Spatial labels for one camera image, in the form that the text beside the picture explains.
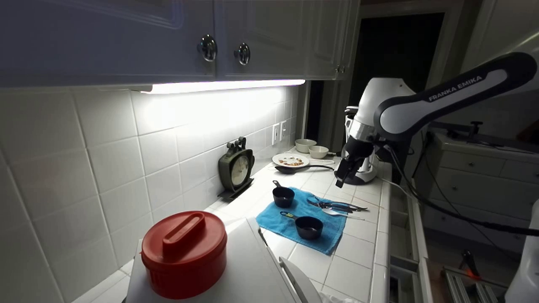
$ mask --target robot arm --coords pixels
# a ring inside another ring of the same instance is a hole
[[[537,62],[539,34],[511,47],[511,52],[419,94],[414,94],[400,79],[370,79],[358,101],[341,162],[335,170],[336,187],[355,175],[372,153],[372,142],[377,137],[404,140],[426,123],[476,101],[535,89]]]

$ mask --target black bowl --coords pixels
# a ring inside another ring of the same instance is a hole
[[[272,189],[272,200],[274,200],[274,206],[277,206],[281,209],[291,207],[292,190],[286,189],[286,187],[274,187]]]
[[[321,236],[323,222],[318,221],[316,217],[298,217],[296,221],[296,229],[299,238],[314,241]]]

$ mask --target blue cloth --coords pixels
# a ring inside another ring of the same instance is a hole
[[[255,217],[257,226],[330,256],[341,238],[341,229],[345,226],[346,214],[328,216],[319,207],[308,204],[308,200],[311,202],[330,202],[330,200],[318,199],[316,195],[298,190],[298,189],[291,189],[291,190],[294,192],[292,206],[287,209],[279,209],[277,206],[274,206],[274,202],[271,202],[260,214],[257,214]],[[321,236],[314,241],[299,238],[294,221],[282,216],[281,214],[282,211],[291,212],[296,217],[301,217],[301,216],[316,217],[318,221],[323,222]]]

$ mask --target plate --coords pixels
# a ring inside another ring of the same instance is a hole
[[[289,167],[289,168],[301,168],[308,165],[308,158],[301,155],[274,155],[272,157],[274,165]]]

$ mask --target light fixture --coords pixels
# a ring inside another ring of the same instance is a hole
[[[276,86],[301,86],[304,79],[277,79],[277,81],[215,81],[215,83],[163,83],[138,88],[144,94],[185,94],[198,91],[223,91],[247,88],[276,88]]]

